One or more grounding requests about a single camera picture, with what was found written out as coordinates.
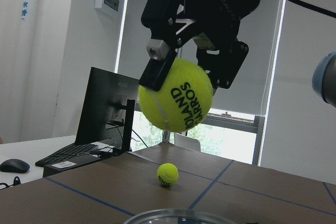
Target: black mouse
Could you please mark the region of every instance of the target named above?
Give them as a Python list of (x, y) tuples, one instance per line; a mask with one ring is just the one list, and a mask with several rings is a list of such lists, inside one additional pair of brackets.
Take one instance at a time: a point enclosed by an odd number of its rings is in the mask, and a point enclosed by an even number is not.
[(8, 159), (0, 164), (0, 171), (6, 173), (25, 173), (30, 165), (19, 159)]

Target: black monitor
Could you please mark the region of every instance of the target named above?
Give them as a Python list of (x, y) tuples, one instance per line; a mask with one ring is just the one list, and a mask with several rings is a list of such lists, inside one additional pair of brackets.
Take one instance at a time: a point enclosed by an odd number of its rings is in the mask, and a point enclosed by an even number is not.
[(137, 79), (92, 67), (75, 145), (109, 140), (129, 151), (138, 86)]

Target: tennis ball held by gripper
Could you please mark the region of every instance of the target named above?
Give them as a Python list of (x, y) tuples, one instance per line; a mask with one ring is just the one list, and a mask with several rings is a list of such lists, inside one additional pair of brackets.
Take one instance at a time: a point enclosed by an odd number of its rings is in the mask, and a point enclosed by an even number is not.
[(156, 176), (163, 186), (172, 186), (178, 180), (178, 170), (175, 165), (165, 163), (159, 166)]
[(142, 113), (156, 127), (187, 131), (201, 123), (212, 104), (213, 88), (205, 71), (193, 62), (175, 59), (159, 91), (139, 86)]

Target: small tennis ball on table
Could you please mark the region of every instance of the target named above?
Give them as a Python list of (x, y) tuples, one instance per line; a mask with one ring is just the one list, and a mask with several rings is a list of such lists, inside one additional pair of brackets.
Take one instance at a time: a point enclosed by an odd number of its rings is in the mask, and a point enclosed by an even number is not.
[(142, 113), (156, 127), (170, 132), (187, 131), (201, 123), (212, 103), (213, 88), (198, 65), (175, 59), (158, 92), (139, 86)]
[(175, 165), (171, 163), (165, 163), (160, 165), (157, 169), (158, 181), (164, 186), (172, 186), (178, 180), (178, 170)]

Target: sticker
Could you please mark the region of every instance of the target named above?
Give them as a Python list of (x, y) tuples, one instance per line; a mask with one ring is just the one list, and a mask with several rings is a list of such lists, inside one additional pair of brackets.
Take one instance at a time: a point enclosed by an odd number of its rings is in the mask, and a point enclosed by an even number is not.
[(73, 162), (70, 162), (70, 161), (64, 161), (64, 162), (61, 162), (61, 163), (53, 164), (51, 166), (62, 169), (62, 168), (70, 167), (70, 166), (73, 166), (73, 165), (76, 165), (76, 164), (73, 163)]

